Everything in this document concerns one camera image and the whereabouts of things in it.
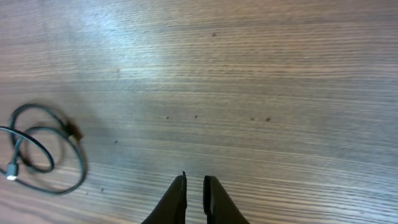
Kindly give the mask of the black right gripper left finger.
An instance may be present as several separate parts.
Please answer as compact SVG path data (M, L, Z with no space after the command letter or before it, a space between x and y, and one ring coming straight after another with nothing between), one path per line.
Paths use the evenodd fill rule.
M185 172L176 176L155 209L142 224L185 224L187 209L187 178Z

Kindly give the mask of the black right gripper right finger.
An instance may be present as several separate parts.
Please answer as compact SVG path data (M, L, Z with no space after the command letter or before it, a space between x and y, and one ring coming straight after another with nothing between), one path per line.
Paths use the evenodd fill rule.
M203 209L207 224L249 224L215 176L204 178Z

